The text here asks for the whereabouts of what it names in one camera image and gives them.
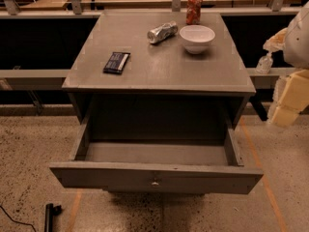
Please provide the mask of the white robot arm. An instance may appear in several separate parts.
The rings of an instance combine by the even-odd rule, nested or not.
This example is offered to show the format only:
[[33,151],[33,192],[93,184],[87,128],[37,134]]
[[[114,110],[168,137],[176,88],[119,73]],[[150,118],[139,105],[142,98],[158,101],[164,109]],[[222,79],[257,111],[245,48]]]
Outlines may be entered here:
[[284,61],[295,68],[309,69],[309,2],[292,19],[287,28],[266,40],[263,49],[283,51]]

